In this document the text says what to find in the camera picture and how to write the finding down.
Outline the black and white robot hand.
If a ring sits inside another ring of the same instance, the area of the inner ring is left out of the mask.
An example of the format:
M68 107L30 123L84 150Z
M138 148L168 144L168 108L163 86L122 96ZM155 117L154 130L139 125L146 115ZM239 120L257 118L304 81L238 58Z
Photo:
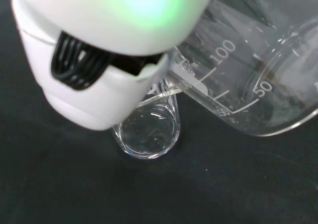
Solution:
M210 0L11 0L49 104L91 130L123 122L169 70Z

